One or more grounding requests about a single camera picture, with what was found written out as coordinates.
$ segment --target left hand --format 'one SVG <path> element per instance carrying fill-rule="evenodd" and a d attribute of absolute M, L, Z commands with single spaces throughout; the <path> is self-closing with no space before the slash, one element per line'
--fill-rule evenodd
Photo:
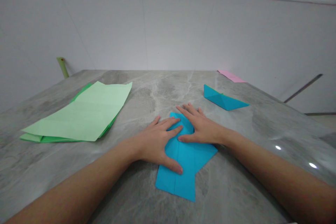
<path fill-rule="evenodd" d="M 182 125 L 167 131 L 180 119 L 170 117 L 159 122 L 158 115 L 150 125 L 139 134 L 129 138 L 131 148 L 136 148 L 136 159 L 163 165 L 178 174 L 183 173 L 183 169 L 178 162 L 168 157 L 165 153 L 165 146 L 169 139 L 176 136 L 181 130 Z"/>

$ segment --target marble table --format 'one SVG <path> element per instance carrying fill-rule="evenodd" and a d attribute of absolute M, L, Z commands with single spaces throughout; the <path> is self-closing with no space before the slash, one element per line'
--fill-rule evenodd
<path fill-rule="evenodd" d="M 19 140 L 22 128 L 66 106 L 83 86 L 96 81 L 133 82 L 124 107 L 104 137 L 96 142 L 52 144 Z M 250 106 L 226 111 L 203 97 L 203 84 Z M 233 83 L 215 71 L 83 70 L 0 114 L 0 222 L 145 128 L 156 115 L 167 117 L 178 112 L 175 105 L 186 102 L 336 185 L 336 133 L 248 83 Z M 195 203 L 157 190 L 158 166 L 139 161 L 124 173 L 90 222 L 290 222 L 291 217 L 264 187 L 224 147 L 218 148 L 196 175 Z"/>

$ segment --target blue paper boat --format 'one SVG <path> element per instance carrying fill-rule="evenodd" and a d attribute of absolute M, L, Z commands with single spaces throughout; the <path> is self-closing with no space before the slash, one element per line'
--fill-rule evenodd
<path fill-rule="evenodd" d="M 249 106 L 249 104 L 245 102 L 220 94 L 207 85 L 204 85 L 204 98 L 227 111 Z"/>

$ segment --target green paper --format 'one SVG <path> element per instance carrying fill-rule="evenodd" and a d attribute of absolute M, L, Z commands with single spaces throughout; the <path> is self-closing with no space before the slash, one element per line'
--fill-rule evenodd
<path fill-rule="evenodd" d="M 39 142 L 96 141 L 113 124 L 132 88 L 96 82 L 84 87 L 71 103 L 23 129 L 22 140 Z"/>

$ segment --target folded blue paper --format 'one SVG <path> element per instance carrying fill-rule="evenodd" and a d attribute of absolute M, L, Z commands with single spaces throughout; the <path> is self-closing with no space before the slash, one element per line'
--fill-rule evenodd
<path fill-rule="evenodd" d="M 228 111 L 239 109 L 241 107 L 247 107 L 249 105 L 245 102 L 220 94 L 207 85 L 204 85 L 204 98 Z"/>
<path fill-rule="evenodd" d="M 209 144 L 179 142 L 177 138 L 181 135 L 193 134 L 194 127 L 182 114 L 170 113 L 170 116 L 180 118 L 180 121 L 168 130 L 180 125 L 183 125 L 183 129 L 168 141 L 165 151 L 168 157 L 182 166 L 183 174 L 178 175 L 160 165 L 155 186 L 160 190 L 195 202 L 195 174 L 215 155 L 217 149 Z"/>

